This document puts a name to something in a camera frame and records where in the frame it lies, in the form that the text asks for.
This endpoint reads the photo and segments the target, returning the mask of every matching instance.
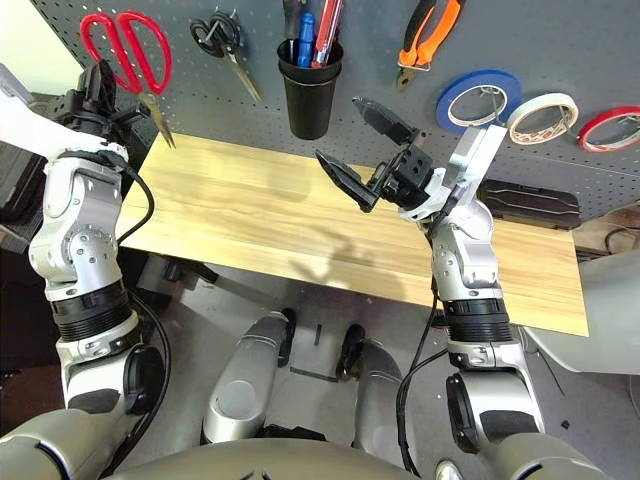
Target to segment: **pliers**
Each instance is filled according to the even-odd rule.
[[[411,15],[404,34],[403,48],[398,54],[398,66],[400,67],[396,80],[398,90],[404,90],[417,72],[430,70],[433,55],[456,24],[464,2],[465,0],[448,0],[444,13],[433,33],[418,45],[422,31],[436,6],[436,0],[420,0]]]

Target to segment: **white tape roll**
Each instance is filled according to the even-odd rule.
[[[518,131],[518,125],[529,115],[549,107],[557,107],[560,120],[549,125],[548,127],[536,131],[523,133]],[[547,93],[533,98],[516,108],[507,120],[507,128],[511,140],[520,145],[532,145],[535,143],[544,143],[559,137],[567,131],[562,115],[566,118],[569,127],[573,126],[578,120],[578,106],[569,95],[564,93]]]

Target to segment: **wooden tabletop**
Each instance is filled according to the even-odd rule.
[[[144,162],[156,211],[125,246],[431,304],[429,246],[394,205],[362,213],[315,159],[174,136],[177,149],[159,137]],[[146,208],[136,185],[118,234]],[[588,335],[570,233],[497,221],[494,248],[514,323]]]

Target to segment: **red tape roll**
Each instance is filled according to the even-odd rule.
[[[640,121],[638,122],[638,128],[634,133],[617,142],[589,143],[588,140],[589,135],[591,135],[593,131],[596,128],[600,127],[603,123],[609,122],[616,118],[631,116],[636,116],[638,117],[638,120],[640,120],[640,106],[631,105],[626,107],[612,108],[611,110],[607,110],[606,112],[595,116],[594,118],[589,120],[584,127],[582,127],[582,130],[580,130],[580,133],[578,134],[578,143],[584,150],[592,153],[617,152],[619,150],[628,148],[631,145],[635,145],[636,143],[640,142]]]

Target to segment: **pegboard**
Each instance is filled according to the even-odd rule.
[[[515,74],[525,100],[548,92],[570,94],[580,108],[575,131],[603,110],[640,103],[637,0],[467,1],[431,71],[420,73],[404,92],[395,89],[396,60],[417,0],[345,0],[343,70],[329,132],[313,142],[289,131],[276,56],[284,30],[280,0],[32,3],[83,66],[91,62],[78,34],[84,15],[136,9],[154,18],[166,30],[174,58],[171,84],[160,99],[173,131],[305,156],[320,148],[361,165],[389,159],[397,147],[367,127],[351,105],[351,97],[368,96],[428,131],[430,155],[446,160],[458,136],[435,122],[436,101],[455,78],[484,68]],[[323,3],[308,0],[317,18]],[[251,99],[224,60],[208,56],[191,38],[189,21],[207,20],[216,7],[228,13],[236,10],[245,43],[240,56],[262,92],[262,103]],[[96,46],[105,58],[113,58],[100,28],[93,32]],[[139,34],[159,70],[162,59],[152,36],[144,28]],[[119,95],[122,107],[134,101],[128,94]],[[155,138],[150,120],[139,122],[136,130],[147,144]],[[640,198],[640,148],[591,154],[568,135],[525,147],[506,139],[488,176],[572,192],[580,201],[582,218],[589,219]]]

